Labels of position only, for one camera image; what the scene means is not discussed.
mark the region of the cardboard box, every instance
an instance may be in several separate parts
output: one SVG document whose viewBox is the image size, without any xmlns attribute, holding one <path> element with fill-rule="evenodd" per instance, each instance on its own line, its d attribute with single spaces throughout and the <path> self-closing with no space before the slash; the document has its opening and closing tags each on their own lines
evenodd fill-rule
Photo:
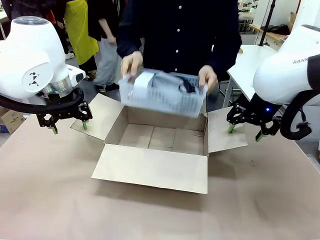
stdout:
<svg viewBox="0 0 320 240">
<path fill-rule="evenodd" d="M 138 109 L 98 94 L 90 103 L 93 119 L 84 130 L 104 141 L 92 178 L 208 193 L 210 153 L 248 145 L 243 125 L 228 134 L 230 108 L 187 118 Z"/>
<path fill-rule="evenodd" d="M 12 134 L 24 121 L 25 118 L 21 112 L 0 106 L 0 133 Z"/>
<path fill-rule="evenodd" d="M 292 31 L 292 28 L 294 27 L 296 18 L 297 18 L 297 14 L 295 14 L 294 12 L 291 12 L 290 21 L 289 21 L 289 25 L 288 25 L 290 33 Z"/>
</svg>

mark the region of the robot logo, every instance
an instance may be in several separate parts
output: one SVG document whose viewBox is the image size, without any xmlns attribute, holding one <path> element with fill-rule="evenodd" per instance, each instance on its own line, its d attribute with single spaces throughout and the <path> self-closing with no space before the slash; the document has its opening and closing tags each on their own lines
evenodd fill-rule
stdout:
<svg viewBox="0 0 320 240">
<path fill-rule="evenodd" d="M 32 73 L 29 74 L 29 76 L 31 76 L 31 75 L 33 75 L 33 82 L 29 83 L 29 86 L 33 85 L 33 84 L 36 84 L 39 87 L 39 84 L 35 81 L 35 79 L 39 76 L 39 74 L 36 74 L 35 72 L 32 72 Z"/>
</svg>

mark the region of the gray pants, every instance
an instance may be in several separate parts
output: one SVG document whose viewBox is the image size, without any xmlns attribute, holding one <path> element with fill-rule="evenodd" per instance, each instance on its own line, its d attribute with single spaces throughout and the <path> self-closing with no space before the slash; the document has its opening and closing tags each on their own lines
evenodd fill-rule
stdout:
<svg viewBox="0 0 320 240">
<path fill-rule="evenodd" d="M 117 46 L 109 43 L 108 39 L 98 41 L 100 51 L 96 54 L 96 76 L 93 83 L 98 86 L 111 85 L 116 79 L 118 64 Z"/>
</svg>

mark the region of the table leg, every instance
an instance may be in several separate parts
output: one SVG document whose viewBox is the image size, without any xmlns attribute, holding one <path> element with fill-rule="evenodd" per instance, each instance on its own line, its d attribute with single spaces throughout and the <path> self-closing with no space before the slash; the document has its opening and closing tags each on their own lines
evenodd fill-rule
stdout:
<svg viewBox="0 0 320 240">
<path fill-rule="evenodd" d="M 6 40 L 5 31 L 4 31 L 1 23 L 0 23 L 0 30 L 1 30 L 1 33 L 2 33 L 3 40 Z"/>
<path fill-rule="evenodd" d="M 225 97 L 224 97 L 222 108 L 227 108 L 229 106 L 229 100 L 230 100 L 232 88 L 234 85 L 235 85 L 235 81 L 232 77 L 230 77 L 230 81 L 229 81 L 228 87 L 225 92 Z"/>
</svg>

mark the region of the black pants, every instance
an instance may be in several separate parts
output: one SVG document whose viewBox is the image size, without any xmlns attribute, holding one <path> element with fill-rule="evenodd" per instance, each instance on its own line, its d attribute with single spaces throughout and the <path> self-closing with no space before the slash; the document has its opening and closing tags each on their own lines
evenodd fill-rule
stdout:
<svg viewBox="0 0 320 240">
<path fill-rule="evenodd" d="M 79 64 L 79 68 L 85 71 L 85 74 L 88 74 L 89 71 L 97 70 L 95 56 L 90 57 L 84 64 Z"/>
<path fill-rule="evenodd" d="M 64 53 L 67 54 L 69 53 L 69 48 L 68 48 L 68 42 L 67 42 L 67 36 L 66 36 L 66 32 L 65 29 L 61 29 L 58 24 L 54 24 L 53 25 L 56 33 L 58 34 L 59 38 L 60 38 L 60 42 L 62 44 Z"/>
</svg>

